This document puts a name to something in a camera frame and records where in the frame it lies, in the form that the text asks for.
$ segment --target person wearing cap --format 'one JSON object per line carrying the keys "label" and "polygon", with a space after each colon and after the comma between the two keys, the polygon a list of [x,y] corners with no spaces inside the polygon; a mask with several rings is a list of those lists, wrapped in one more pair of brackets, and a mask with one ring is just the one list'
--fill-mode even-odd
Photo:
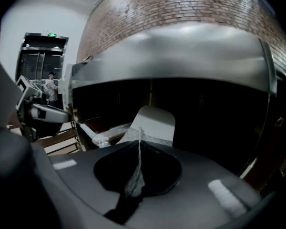
{"label": "person wearing cap", "polygon": [[46,89],[49,94],[49,105],[58,108],[58,86],[54,82],[53,71],[49,72],[49,78],[46,80]]}

